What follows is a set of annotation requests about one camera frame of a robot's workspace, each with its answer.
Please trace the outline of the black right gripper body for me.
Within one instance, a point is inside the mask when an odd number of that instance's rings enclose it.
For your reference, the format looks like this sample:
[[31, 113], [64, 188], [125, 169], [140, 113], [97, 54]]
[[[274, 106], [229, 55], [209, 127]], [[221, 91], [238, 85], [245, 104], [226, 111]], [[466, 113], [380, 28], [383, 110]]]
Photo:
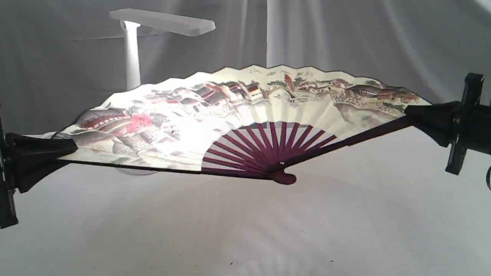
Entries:
[[451, 148], [445, 170], [458, 175], [467, 151], [491, 152], [490, 105], [482, 105], [484, 75], [468, 73], [464, 80], [462, 100], [453, 115]]

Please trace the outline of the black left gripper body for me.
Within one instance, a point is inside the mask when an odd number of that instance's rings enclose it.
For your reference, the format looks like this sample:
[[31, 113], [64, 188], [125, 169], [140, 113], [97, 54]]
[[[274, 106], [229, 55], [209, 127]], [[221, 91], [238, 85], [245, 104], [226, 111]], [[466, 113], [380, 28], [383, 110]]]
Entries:
[[16, 187], [9, 182], [9, 151], [5, 133], [0, 125], [0, 227], [5, 229], [19, 223], [15, 208], [14, 193]]

